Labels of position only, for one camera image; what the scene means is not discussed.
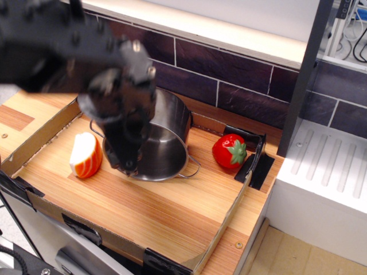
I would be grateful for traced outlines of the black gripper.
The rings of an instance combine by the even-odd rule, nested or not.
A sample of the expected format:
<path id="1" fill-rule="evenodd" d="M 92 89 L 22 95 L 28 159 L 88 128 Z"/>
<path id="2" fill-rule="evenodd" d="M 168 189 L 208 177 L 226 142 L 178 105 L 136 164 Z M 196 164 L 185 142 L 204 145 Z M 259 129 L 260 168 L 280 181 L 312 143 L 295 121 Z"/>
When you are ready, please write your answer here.
<path id="1" fill-rule="evenodd" d="M 114 154 L 111 166 L 132 176 L 138 172 L 139 150 L 155 115 L 156 68 L 138 40 L 122 42 L 119 53 L 122 67 L 97 74 L 77 103 L 83 113 L 100 121 L 107 151 Z"/>

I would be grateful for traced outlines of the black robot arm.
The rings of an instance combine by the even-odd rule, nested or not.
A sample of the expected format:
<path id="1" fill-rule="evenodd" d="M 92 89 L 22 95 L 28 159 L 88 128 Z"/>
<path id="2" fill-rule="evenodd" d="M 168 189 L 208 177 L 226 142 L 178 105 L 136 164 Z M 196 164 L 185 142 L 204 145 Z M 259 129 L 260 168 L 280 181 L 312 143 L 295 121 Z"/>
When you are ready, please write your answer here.
<path id="1" fill-rule="evenodd" d="M 81 1 L 1 2 L 1 83 L 77 93 L 104 133 L 113 168 L 134 175 L 155 113 L 155 67 L 144 46 L 116 38 Z"/>

